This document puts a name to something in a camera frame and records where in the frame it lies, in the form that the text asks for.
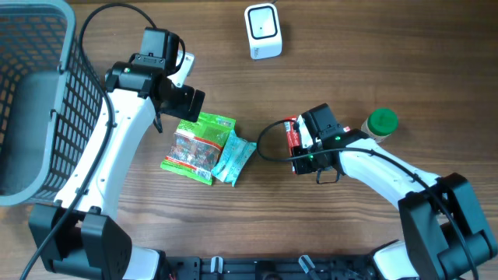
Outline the green candy bag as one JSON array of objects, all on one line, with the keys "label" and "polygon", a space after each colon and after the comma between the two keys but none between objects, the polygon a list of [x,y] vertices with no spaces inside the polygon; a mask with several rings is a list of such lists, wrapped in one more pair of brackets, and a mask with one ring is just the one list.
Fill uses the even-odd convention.
[{"label": "green candy bag", "polygon": [[196,122],[180,121],[174,142],[160,164],[163,170],[212,185],[212,169],[219,161],[236,120],[201,112]]}]

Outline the teal snack packet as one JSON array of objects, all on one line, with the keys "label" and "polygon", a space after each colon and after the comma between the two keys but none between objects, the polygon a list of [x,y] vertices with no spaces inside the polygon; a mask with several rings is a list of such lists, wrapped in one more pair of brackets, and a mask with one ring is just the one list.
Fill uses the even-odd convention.
[{"label": "teal snack packet", "polygon": [[257,148],[255,142],[239,138],[234,130],[229,134],[219,162],[211,170],[211,174],[223,183],[235,186],[238,177],[247,161]]}]

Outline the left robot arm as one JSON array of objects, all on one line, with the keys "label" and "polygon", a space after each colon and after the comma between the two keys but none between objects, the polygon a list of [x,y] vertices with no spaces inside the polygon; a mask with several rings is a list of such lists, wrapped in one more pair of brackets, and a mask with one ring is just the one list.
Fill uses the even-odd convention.
[{"label": "left robot arm", "polygon": [[87,279],[166,279],[161,250],[133,244],[117,224],[123,183],[143,135],[162,115],[198,120],[205,95],[176,83],[190,58],[178,35],[146,28],[140,52],[107,72],[103,107],[81,159],[49,205],[35,205],[34,259],[56,274]]}]

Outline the red coffee stick sachet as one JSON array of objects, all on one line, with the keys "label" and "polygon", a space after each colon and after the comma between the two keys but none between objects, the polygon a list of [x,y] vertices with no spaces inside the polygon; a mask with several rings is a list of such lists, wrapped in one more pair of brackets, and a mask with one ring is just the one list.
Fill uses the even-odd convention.
[{"label": "red coffee stick sachet", "polygon": [[289,148],[289,154],[295,156],[294,150],[300,147],[300,135],[299,130],[294,128],[294,121],[297,120],[296,115],[288,117],[289,121],[284,123],[286,129],[287,145]]}]

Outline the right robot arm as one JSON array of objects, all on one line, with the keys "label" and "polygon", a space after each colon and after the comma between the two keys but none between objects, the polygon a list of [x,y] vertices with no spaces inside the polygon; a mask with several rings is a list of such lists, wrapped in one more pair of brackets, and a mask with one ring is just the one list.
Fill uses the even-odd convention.
[{"label": "right robot arm", "polygon": [[373,254],[383,279],[456,279],[497,255],[493,235],[470,182],[458,173],[426,172],[381,148],[398,119],[374,111],[361,128],[342,126],[323,103],[285,122],[297,174],[333,169],[385,198],[400,215],[403,239]]}]

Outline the green lid jar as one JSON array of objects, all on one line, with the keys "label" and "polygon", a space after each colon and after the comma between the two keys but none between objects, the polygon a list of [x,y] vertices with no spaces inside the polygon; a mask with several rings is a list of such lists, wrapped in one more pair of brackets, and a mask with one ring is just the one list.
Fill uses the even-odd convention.
[{"label": "green lid jar", "polygon": [[398,115],[389,108],[376,109],[362,124],[361,131],[380,143],[398,128]]}]

